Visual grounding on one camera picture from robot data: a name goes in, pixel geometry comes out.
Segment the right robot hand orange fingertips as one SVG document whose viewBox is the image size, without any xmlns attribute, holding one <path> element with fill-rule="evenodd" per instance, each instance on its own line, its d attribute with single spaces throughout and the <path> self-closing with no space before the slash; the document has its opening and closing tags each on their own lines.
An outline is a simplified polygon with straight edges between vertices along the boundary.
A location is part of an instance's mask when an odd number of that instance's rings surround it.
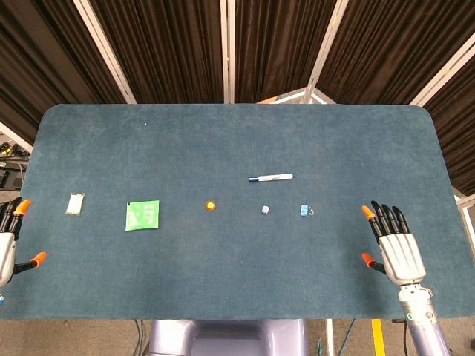
<svg viewBox="0 0 475 356">
<path fill-rule="evenodd" d="M 361 210 L 376 238 L 382 262 L 364 252 L 361 257 L 365 265 L 387 275 L 398 286 L 422 282 L 425 266 L 404 214 L 396 206 L 379 205 L 374 200 L 371 205 L 370 208 L 364 205 Z"/>
</svg>

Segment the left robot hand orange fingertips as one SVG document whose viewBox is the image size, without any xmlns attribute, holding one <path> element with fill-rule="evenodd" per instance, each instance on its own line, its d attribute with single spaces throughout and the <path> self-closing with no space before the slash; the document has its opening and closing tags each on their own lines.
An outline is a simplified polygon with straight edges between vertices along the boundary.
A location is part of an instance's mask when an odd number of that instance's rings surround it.
<svg viewBox="0 0 475 356">
<path fill-rule="evenodd" d="M 1 204 L 1 287 L 6 286 L 14 275 L 40 267 L 47 258 L 48 253 L 41 251 L 25 263 L 16 262 L 16 245 L 30 204 L 30 199 L 21 197 Z"/>
</svg>

